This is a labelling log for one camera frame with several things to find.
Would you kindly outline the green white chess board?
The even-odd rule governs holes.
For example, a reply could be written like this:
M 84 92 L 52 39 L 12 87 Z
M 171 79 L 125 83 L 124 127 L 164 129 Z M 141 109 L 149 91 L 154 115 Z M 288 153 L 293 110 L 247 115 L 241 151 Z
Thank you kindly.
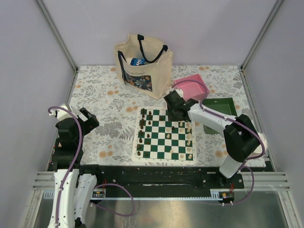
M 145 120 L 140 129 L 141 120 Z M 141 107 L 138 110 L 133 140 L 134 162 L 164 162 L 171 164 L 196 164 L 195 123 L 169 121 L 166 107 Z

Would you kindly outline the floral table cloth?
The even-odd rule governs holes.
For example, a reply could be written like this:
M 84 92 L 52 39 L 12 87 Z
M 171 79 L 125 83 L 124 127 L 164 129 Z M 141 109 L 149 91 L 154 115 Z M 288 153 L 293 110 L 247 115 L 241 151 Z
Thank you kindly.
M 172 79 L 201 75 L 209 98 L 231 97 L 237 114 L 252 117 L 243 79 L 237 66 L 174 66 Z M 125 85 L 114 66 L 80 67 L 69 106 L 77 114 L 84 107 L 100 125 L 86 135 L 81 163 L 136 166 L 131 158 L 137 110 L 141 106 L 161 107 L 163 98 L 153 99 Z

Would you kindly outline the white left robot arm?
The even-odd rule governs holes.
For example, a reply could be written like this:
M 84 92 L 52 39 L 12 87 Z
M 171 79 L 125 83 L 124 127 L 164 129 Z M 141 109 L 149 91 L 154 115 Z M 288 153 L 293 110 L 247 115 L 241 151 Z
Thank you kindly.
M 85 108 L 75 115 L 66 104 L 48 109 L 57 118 L 58 137 L 49 169 L 54 173 L 55 190 L 50 228 L 84 228 L 85 213 L 93 188 L 103 183 L 97 166 L 85 171 L 80 162 L 84 137 L 99 126 L 95 115 Z

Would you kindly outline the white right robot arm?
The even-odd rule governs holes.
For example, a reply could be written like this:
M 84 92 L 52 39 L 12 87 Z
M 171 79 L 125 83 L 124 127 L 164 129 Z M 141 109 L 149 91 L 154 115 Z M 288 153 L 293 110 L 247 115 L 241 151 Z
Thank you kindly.
M 217 184 L 227 188 L 233 183 L 233 175 L 240 171 L 248 160 L 264 156 L 265 140 L 262 140 L 247 115 L 233 116 L 206 107 L 202 101 L 184 100 L 176 90 L 164 97 L 169 120 L 201 123 L 220 133 L 228 155 L 216 176 Z

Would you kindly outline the green plastic box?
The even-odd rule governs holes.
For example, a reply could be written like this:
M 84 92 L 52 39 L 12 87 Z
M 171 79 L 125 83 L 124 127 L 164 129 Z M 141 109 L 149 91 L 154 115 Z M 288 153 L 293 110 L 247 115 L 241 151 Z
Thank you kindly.
M 223 114 L 229 114 L 237 116 L 234 101 L 232 97 L 228 98 L 206 98 L 203 100 L 203 105 L 207 108 L 221 112 Z

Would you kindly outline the blue white bottle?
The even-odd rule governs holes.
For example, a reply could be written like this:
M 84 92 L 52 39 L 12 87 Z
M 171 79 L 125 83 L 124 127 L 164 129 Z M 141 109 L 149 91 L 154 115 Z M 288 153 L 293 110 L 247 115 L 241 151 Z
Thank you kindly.
M 146 61 L 145 59 L 142 58 L 131 58 L 130 59 L 130 65 L 131 66 L 142 66 L 145 65 Z

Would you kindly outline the pink plastic box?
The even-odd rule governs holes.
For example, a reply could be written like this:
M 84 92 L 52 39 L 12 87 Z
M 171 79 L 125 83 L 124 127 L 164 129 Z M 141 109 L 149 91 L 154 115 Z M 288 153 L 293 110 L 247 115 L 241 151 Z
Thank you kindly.
M 200 74 L 183 77 L 174 80 L 174 90 L 181 90 L 185 101 L 194 99 L 201 101 L 208 97 L 209 89 L 205 85 Z

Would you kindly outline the white toilet paper roll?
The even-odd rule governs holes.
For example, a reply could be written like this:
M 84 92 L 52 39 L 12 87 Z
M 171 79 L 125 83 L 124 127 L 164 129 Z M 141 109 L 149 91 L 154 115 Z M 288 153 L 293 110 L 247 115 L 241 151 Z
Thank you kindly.
M 267 143 L 267 139 L 266 139 L 266 136 L 263 134 L 263 133 L 259 133 L 258 132 L 258 136 L 261 140 L 261 142 L 263 143 L 263 146 L 264 146 L 264 150 L 262 149 L 262 145 L 260 144 L 252 153 L 251 153 L 251 157 L 257 157 L 259 155 L 262 154 L 262 152 L 266 152 L 267 149 L 268 149 L 268 143 Z

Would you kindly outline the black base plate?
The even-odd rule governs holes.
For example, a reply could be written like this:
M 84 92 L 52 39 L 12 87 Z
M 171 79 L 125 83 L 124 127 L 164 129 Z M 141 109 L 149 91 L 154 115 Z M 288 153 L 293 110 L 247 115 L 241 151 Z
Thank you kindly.
M 106 184 L 106 198 L 202 198 L 211 196 L 211 189 L 244 189 L 241 174 L 225 178 L 217 167 L 137 167 L 83 165 L 80 173 L 97 177 L 99 185 Z

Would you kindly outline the beige canvas tote bag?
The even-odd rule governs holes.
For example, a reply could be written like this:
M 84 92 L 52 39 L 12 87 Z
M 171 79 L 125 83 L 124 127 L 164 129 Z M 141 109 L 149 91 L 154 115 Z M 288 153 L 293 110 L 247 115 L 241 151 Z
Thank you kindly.
M 173 52 L 161 40 L 130 34 L 126 42 L 115 44 L 117 78 L 154 99 L 160 99 L 171 82 Z M 142 66 L 131 66 L 131 58 L 145 59 Z

